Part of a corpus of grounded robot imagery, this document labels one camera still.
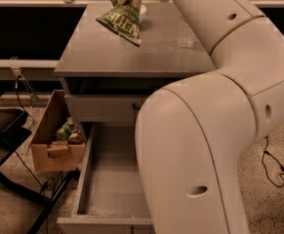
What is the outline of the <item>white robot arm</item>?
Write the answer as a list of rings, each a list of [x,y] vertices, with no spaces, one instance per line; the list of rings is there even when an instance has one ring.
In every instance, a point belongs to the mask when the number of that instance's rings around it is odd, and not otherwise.
[[[250,234],[240,155],[284,122],[284,36],[248,0],[173,0],[215,70],[142,105],[136,151],[156,234]]]

